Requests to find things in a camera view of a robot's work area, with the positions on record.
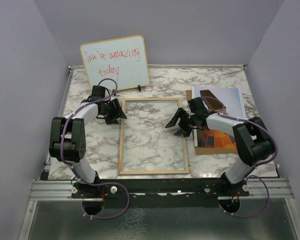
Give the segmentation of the wooden picture frame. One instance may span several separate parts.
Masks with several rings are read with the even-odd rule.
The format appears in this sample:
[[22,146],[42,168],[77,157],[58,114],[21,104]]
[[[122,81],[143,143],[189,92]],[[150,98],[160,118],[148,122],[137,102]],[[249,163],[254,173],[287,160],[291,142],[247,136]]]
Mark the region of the wooden picture frame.
[[188,174],[186,139],[166,124],[182,107],[180,97],[125,98],[121,120],[118,174]]

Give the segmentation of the colourful balloon photo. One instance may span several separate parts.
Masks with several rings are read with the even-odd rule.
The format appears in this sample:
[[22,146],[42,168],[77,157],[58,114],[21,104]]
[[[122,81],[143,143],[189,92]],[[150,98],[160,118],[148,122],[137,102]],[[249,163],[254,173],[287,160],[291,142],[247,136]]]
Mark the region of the colourful balloon photo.
[[210,90],[226,107],[227,115],[241,119],[247,117],[242,92],[238,88],[193,86],[191,88],[191,94],[187,94],[187,99],[191,100],[193,98],[203,97],[199,96],[199,93],[202,90]]

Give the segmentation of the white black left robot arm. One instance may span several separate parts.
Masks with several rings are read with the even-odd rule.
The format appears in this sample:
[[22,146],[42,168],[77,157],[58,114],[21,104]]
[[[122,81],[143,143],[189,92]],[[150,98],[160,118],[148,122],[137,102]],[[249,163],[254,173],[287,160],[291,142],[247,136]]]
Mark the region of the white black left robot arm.
[[87,196],[96,197],[101,190],[99,175],[86,159],[86,125],[94,120],[104,120],[107,125],[117,125],[126,119],[114,92],[106,87],[94,85],[91,95],[83,100],[78,109],[64,117],[51,121],[49,155],[67,165],[77,181],[83,185]]

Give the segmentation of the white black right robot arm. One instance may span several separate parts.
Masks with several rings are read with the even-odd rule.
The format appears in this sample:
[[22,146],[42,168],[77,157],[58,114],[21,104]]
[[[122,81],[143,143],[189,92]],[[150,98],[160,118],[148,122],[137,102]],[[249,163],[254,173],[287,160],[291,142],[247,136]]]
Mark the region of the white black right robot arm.
[[165,128],[179,126],[176,136],[189,137],[194,129],[219,131],[232,136],[236,143],[237,159],[220,177],[220,191],[230,196],[238,189],[238,184],[248,179],[255,168],[273,161],[278,154],[278,146],[266,129],[260,117],[243,119],[232,117],[220,110],[207,110],[203,98],[188,101],[192,114],[178,108]]

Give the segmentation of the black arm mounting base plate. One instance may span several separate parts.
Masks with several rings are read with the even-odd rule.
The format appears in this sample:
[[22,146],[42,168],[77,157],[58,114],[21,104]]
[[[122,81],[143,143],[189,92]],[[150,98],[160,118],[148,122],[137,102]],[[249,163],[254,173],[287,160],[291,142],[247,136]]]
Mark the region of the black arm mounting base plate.
[[74,183],[72,199],[113,208],[216,208],[219,199],[249,196],[246,181],[230,185],[219,178],[102,179],[100,183]]

